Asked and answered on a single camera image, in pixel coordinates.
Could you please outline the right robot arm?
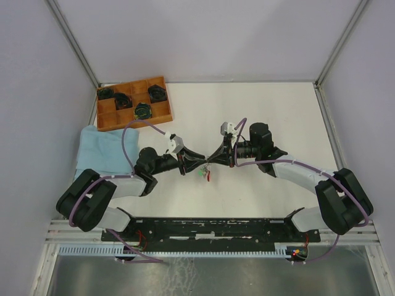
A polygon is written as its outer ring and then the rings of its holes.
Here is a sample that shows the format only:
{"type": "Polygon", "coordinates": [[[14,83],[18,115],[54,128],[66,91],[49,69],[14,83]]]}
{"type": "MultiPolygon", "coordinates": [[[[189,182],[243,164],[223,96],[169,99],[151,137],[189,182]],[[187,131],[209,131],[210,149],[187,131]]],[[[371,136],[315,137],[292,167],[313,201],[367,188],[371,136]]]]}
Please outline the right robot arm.
{"type": "Polygon", "coordinates": [[[223,142],[208,162],[228,167],[257,165],[261,172],[290,181],[315,194],[318,206],[301,208],[288,215],[291,221],[283,226],[283,234],[288,240],[298,241],[307,231],[318,228],[344,235],[352,228],[368,224],[373,205],[351,170],[326,170],[296,160],[274,145],[265,123],[252,124],[249,140],[240,141],[243,128],[243,122],[238,125],[223,123],[223,142]]]}

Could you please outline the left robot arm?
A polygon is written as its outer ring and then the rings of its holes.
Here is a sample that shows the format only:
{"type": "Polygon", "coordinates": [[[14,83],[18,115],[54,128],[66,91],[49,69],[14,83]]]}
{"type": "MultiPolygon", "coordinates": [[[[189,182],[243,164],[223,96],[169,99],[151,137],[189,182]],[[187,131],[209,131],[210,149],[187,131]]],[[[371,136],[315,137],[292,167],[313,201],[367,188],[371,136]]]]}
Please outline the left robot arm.
{"type": "Polygon", "coordinates": [[[206,163],[205,156],[182,148],[176,154],[158,155],[152,147],[143,148],[134,166],[133,175],[101,177],[92,169],[84,170],[62,194],[56,210],[71,226],[84,232],[94,228],[111,229],[122,240],[136,235],[136,225],[129,213],[109,207],[110,201],[121,197],[144,197],[157,185],[155,175],[179,170],[182,175],[206,163]]]}

